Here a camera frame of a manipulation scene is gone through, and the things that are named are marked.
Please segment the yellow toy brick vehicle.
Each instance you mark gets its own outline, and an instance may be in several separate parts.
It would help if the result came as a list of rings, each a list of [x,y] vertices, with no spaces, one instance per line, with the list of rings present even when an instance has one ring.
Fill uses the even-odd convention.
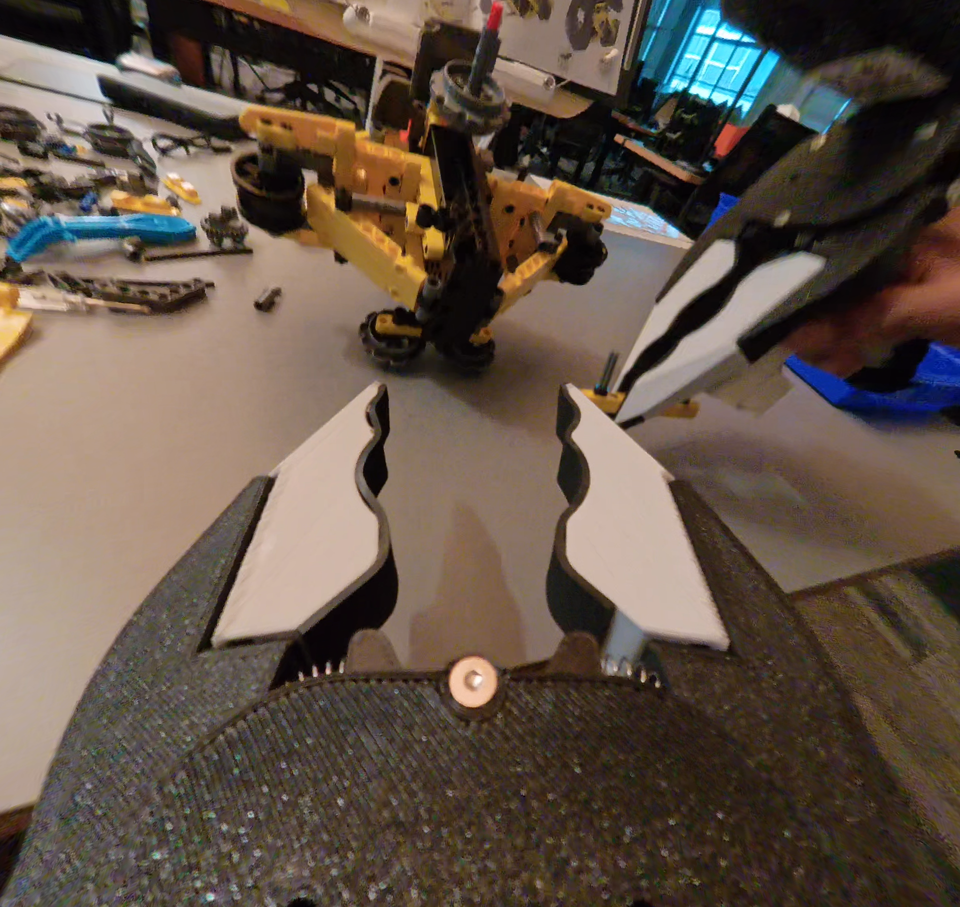
[[[543,282],[588,284],[607,259],[611,205],[564,181],[497,175],[478,145],[510,116],[494,76],[503,14],[495,1],[469,32],[471,58],[442,58],[458,27],[421,30],[405,145],[274,106],[238,119],[255,144],[231,169],[242,215],[329,250],[389,296],[393,307],[368,314],[358,334],[390,369],[432,347],[463,371],[485,370],[497,317]]]

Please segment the yellow brick beam with pins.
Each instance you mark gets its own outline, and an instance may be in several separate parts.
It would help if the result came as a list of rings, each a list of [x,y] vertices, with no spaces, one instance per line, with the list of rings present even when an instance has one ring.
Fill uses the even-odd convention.
[[[611,389],[619,360],[619,353],[611,351],[605,361],[601,375],[594,387],[589,388],[585,395],[605,415],[614,418],[618,414],[625,400],[623,391]],[[664,419],[693,419],[700,411],[700,404],[694,400],[684,400],[669,408],[661,410],[655,416]]]

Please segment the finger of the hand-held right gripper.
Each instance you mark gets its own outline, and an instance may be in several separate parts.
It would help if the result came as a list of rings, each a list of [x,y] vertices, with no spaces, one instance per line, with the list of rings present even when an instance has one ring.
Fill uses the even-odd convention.
[[[749,263],[746,253],[702,253],[654,304],[619,374],[627,427],[746,373],[744,336],[796,308],[826,268],[814,253]]]
[[[751,321],[742,243],[713,241],[654,304],[620,371],[625,399],[749,397],[751,364],[738,340]]]

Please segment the dark flat tray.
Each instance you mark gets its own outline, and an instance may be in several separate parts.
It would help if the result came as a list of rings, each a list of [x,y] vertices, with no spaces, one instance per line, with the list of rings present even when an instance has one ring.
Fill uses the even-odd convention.
[[[141,73],[97,73],[102,96],[116,109],[175,124],[234,143],[248,135],[239,123],[246,102]]]

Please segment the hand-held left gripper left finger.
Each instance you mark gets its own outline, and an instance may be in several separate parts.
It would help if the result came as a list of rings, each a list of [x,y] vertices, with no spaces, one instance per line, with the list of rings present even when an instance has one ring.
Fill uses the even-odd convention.
[[[399,594],[379,494],[387,385],[373,382],[270,472],[210,635],[214,649],[284,640],[315,671],[377,630]]]

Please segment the pile of loose brick parts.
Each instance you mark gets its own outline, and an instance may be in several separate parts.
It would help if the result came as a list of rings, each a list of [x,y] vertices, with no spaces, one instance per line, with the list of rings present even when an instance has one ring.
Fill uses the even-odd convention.
[[[71,125],[56,113],[49,129],[32,112],[2,104],[2,144],[18,157],[2,153],[2,282],[19,289],[19,305],[28,310],[70,311],[102,308],[114,313],[169,314],[203,301],[213,284],[200,278],[159,280],[89,276],[43,268],[40,261],[58,249],[116,244],[132,265],[194,261],[252,253],[249,229],[234,206],[205,214],[199,225],[185,217],[185,206],[199,207],[193,185],[159,169],[169,149],[201,148],[225,153],[210,137],[156,134],[150,146],[114,121],[111,109],[99,122]],[[137,239],[62,242],[21,264],[7,259],[8,241],[30,221],[45,216],[117,216],[154,214],[182,217],[197,229],[195,241],[174,245]]]

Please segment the blue plastic bin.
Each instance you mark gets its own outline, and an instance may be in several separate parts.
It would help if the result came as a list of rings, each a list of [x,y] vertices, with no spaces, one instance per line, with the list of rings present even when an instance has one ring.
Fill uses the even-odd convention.
[[[902,273],[893,283],[883,288],[899,281],[905,271],[911,250],[924,229],[918,232],[906,257]],[[832,305],[822,306],[797,328],[823,311],[837,305],[861,301],[881,289],[864,296],[847,297]],[[857,373],[839,377],[791,354],[789,349],[785,348],[785,341],[781,346],[789,356],[794,356],[799,363],[821,372],[813,377],[817,383],[817,389],[825,388],[824,395],[829,400],[840,401],[846,409],[879,412],[886,408],[890,412],[914,414],[922,408],[942,409],[958,406],[958,347],[948,346],[939,341],[915,338],[895,347],[890,354],[872,361]],[[827,386],[834,380],[844,381],[846,386]]]

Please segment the white flat base plate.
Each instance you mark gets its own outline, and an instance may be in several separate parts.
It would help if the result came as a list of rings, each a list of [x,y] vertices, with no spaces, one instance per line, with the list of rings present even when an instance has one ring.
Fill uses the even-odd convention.
[[[98,78],[125,73],[113,63],[53,49],[6,35],[1,36],[1,79],[84,100],[101,101]]]

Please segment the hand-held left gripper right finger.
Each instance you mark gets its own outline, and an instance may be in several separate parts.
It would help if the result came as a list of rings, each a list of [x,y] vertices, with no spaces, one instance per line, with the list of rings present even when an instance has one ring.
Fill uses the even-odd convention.
[[[546,575],[549,613],[595,675],[653,675],[651,645],[725,656],[730,633],[682,515],[676,478],[572,384],[558,388],[563,499]]]

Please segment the person's right hand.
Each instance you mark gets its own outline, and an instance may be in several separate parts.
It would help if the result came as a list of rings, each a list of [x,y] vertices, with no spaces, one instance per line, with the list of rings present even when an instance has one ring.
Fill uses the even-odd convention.
[[[915,339],[959,346],[958,207],[918,234],[896,283],[812,316],[784,347],[848,377]]]

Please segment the yellow brick plate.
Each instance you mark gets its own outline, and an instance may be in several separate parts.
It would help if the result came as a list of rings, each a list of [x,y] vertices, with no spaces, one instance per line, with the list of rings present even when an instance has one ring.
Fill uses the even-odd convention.
[[[1,283],[1,366],[26,343],[32,325],[32,313],[20,308],[18,287]]]

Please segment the blue curved brick piece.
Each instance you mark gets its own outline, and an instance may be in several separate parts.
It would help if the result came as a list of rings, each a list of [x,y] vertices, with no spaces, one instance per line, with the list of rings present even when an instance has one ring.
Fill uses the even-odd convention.
[[[51,215],[31,220],[10,238],[6,244],[6,259],[21,264],[61,243],[136,239],[153,245],[174,246],[195,241],[196,237],[196,226],[178,216]]]

